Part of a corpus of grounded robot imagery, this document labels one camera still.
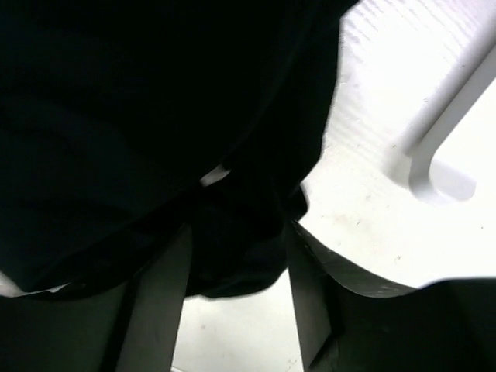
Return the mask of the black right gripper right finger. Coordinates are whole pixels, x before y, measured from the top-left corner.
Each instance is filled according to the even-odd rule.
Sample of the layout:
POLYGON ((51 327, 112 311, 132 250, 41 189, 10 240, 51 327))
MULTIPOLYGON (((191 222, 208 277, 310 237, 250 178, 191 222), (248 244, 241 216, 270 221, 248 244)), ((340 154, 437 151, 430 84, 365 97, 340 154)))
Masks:
POLYGON ((389 281, 288 228, 288 265, 306 371, 493 371, 495 282, 389 281))

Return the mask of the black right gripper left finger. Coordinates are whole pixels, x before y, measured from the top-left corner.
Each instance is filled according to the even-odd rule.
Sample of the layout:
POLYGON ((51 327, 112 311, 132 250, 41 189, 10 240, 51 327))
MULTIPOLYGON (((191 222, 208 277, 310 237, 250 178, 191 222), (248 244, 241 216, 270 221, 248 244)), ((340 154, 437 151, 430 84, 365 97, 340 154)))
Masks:
POLYGON ((1 300, 3 371, 169 371, 191 267, 189 226, 55 293, 1 300))

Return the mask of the black t shirt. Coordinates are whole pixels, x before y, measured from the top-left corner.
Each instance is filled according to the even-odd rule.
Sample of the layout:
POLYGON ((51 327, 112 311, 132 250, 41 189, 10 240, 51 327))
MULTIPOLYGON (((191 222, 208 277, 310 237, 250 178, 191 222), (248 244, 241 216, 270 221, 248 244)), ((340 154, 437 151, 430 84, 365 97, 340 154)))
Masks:
POLYGON ((1 294, 122 281, 193 231, 187 293, 285 271, 351 1, 3 1, 1 294))

